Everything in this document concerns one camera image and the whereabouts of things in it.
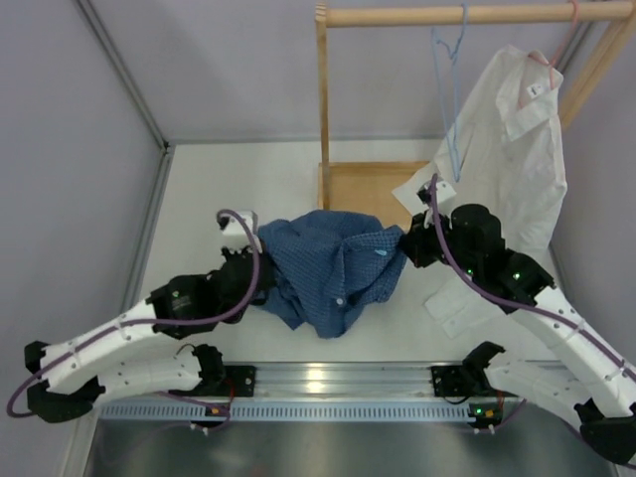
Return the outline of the blue checked shirt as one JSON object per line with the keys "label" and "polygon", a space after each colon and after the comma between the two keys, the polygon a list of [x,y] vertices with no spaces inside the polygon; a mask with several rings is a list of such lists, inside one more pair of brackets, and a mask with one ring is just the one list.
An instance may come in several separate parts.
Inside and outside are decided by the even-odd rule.
{"label": "blue checked shirt", "polygon": [[344,335],[370,304],[389,301],[406,264],[403,230],[359,213],[315,210],[258,230],[276,285],[260,309],[322,339]]}

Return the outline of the light blue wire hanger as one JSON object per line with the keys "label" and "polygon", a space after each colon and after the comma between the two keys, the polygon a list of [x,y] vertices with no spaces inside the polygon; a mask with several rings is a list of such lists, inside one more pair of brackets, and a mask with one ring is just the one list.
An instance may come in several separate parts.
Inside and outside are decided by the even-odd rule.
{"label": "light blue wire hanger", "polygon": [[[460,94],[458,79],[458,59],[461,53],[466,27],[468,24],[469,7],[461,4],[461,29],[453,44],[446,42],[438,32],[437,27],[430,30],[430,45],[433,58],[435,84],[437,89],[438,104],[442,119],[444,140],[448,153],[448,161],[451,168],[452,179],[458,183],[461,180],[461,159],[458,141],[458,116],[460,112]],[[449,66],[450,79],[442,78],[442,60],[440,54],[445,55],[445,62]]]}

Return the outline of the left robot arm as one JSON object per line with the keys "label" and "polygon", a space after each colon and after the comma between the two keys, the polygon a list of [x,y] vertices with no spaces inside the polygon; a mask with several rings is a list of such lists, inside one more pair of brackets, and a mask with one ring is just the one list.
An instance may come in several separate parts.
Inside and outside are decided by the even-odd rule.
{"label": "left robot arm", "polygon": [[213,345],[191,337],[212,332],[216,318],[239,322],[275,286],[275,267],[250,248],[223,251],[218,270],[178,275],[131,309],[57,345],[35,341],[24,350],[35,380],[26,389],[29,413],[47,423],[79,418],[112,400],[153,393],[227,396],[238,379]]}

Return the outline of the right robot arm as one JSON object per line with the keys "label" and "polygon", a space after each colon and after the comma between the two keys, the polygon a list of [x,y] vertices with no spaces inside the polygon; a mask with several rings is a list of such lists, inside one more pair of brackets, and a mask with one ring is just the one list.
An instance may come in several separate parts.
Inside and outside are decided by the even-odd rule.
{"label": "right robot arm", "polygon": [[501,223],[477,204],[440,214],[431,204],[413,217],[400,248],[419,268],[441,262],[481,298],[538,338],[568,369],[568,381],[484,342],[463,361],[465,388],[506,392],[552,413],[577,430],[599,456],[635,465],[635,367],[568,302],[553,277],[530,256],[505,245]]}

